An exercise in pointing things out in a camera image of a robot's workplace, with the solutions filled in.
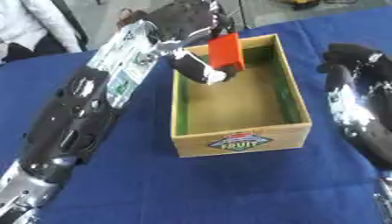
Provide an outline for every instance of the blue table surface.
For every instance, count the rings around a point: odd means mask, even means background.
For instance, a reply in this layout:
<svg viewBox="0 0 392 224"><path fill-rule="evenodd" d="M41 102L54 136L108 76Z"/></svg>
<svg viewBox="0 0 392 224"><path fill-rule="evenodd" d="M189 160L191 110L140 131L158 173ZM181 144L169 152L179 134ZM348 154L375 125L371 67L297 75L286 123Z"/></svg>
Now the blue table surface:
<svg viewBox="0 0 392 224"><path fill-rule="evenodd" d="M377 224L377 172L336 132L315 70L332 42L392 53L392 8L273 24L313 127L303 149L179 158L169 136L172 71L164 60L89 165L75 172L42 223ZM0 172L48 97L91 52L41 57L0 68Z"/></svg>

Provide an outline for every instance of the red block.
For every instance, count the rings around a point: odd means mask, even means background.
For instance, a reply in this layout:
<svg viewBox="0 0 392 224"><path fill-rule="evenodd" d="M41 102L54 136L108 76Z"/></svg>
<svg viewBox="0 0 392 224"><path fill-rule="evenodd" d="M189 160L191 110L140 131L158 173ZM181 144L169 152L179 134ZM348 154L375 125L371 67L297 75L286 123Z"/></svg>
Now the red block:
<svg viewBox="0 0 392 224"><path fill-rule="evenodd" d="M213 68L234 66L245 69L242 45L238 33L230 33L208 41L209 62Z"/></svg>

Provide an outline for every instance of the robotic arm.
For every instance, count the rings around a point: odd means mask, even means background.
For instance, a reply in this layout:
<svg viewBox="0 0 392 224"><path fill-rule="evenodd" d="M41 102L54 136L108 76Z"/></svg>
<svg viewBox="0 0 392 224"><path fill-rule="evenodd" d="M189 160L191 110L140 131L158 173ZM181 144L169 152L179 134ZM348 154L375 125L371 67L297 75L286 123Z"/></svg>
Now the robotic arm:
<svg viewBox="0 0 392 224"><path fill-rule="evenodd" d="M21 155L0 178L0 223L37 223L38 212L109 134L161 56L188 78L213 84L234 74L211 68L183 49L233 31L215 1L176 0L141 13L58 89L25 136Z"/></svg>

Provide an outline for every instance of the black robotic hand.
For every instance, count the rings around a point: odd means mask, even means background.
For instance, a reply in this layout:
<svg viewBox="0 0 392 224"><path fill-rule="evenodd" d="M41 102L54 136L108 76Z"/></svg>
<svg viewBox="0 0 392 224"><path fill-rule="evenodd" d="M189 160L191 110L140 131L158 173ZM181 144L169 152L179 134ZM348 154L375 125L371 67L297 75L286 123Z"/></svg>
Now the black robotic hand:
<svg viewBox="0 0 392 224"><path fill-rule="evenodd" d="M379 168L392 168L392 61L359 45L331 44L318 71L344 138Z"/></svg>
<svg viewBox="0 0 392 224"><path fill-rule="evenodd" d="M151 13L141 10L127 11L129 15L117 25L121 28L139 19L151 21L157 27L157 35L150 38L161 41L159 49L162 52L169 52L169 48L173 46L188 46L214 39L223 30L235 32L234 20L228 17L221 5L214 0L175 0ZM174 69L198 83L211 85L227 81L236 74L232 66L215 70L195 54L184 51L182 47L166 56Z"/></svg>

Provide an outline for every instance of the white sleeve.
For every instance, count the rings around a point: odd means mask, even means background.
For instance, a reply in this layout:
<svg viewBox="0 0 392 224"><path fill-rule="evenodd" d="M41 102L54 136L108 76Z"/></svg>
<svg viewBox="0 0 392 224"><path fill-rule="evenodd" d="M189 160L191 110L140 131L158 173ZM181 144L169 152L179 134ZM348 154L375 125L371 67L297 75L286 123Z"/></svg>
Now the white sleeve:
<svg viewBox="0 0 392 224"><path fill-rule="evenodd" d="M21 0L21 2L70 53L81 52L73 27L51 0Z"/></svg>

